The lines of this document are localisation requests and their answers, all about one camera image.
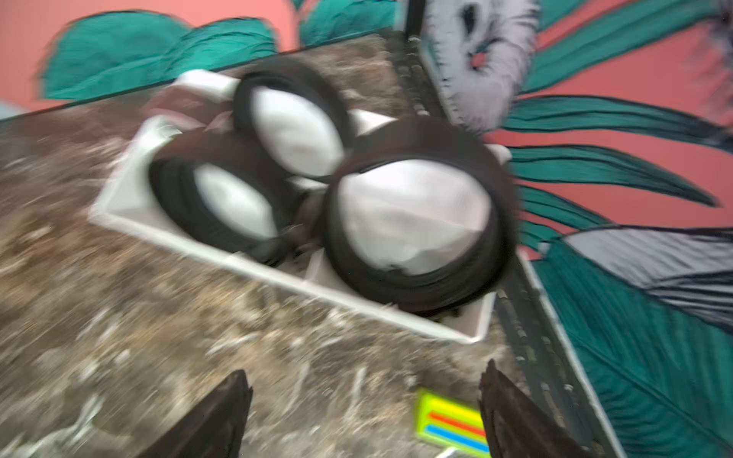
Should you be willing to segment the black belt with metal buckle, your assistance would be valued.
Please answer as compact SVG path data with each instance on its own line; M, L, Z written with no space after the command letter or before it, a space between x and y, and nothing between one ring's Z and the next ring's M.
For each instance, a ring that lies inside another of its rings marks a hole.
M356 129L345 101L297 59L278 57L248 68L232 108L234 131L292 176L327 183L353 153Z

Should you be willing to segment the white divided storage box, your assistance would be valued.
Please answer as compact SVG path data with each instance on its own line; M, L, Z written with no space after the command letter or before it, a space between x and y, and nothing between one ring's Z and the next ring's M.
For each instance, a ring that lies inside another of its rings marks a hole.
M463 305L454 318L421 318L394 305L369 301L351 290L333 271L323 250L311 255L305 267L297 267L290 261L278 267L267 267L246 256L230 254L191 239L164 215L147 182L150 159L177 132L166 116L150 116L141 123L92 205L91 223L431 339L469 345L487 336L496 300L494 292Z

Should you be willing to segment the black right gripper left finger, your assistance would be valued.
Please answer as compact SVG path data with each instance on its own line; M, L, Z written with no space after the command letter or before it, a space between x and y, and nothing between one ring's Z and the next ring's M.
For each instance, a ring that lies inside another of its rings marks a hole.
M231 372L139 458L238 458L252 399L245 371Z

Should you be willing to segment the long black belt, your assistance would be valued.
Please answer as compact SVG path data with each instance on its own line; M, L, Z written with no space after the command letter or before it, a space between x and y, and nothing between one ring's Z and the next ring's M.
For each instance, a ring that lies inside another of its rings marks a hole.
M341 280L422 317L496 286L517 248L513 178L477 137L403 118L357 140L326 191L319 232Z

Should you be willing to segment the green yellow block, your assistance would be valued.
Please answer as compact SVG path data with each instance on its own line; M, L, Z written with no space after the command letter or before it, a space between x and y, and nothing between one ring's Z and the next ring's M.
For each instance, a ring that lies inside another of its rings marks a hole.
M473 457L491 457L481 414L470 406L418 389L414 425L415 435L424 442Z

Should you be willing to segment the black frame post right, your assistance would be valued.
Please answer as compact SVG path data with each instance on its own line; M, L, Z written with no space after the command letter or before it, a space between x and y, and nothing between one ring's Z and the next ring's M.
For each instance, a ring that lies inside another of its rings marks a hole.
M403 28L407 38L420 36L423 29L427 3L427 0L408 0Z

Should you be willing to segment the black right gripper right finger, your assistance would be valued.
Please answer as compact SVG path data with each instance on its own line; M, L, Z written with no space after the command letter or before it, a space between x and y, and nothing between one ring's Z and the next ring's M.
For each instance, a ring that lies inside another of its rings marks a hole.
M490 360L478 397L492 457L589 457L570 435L541 410Z

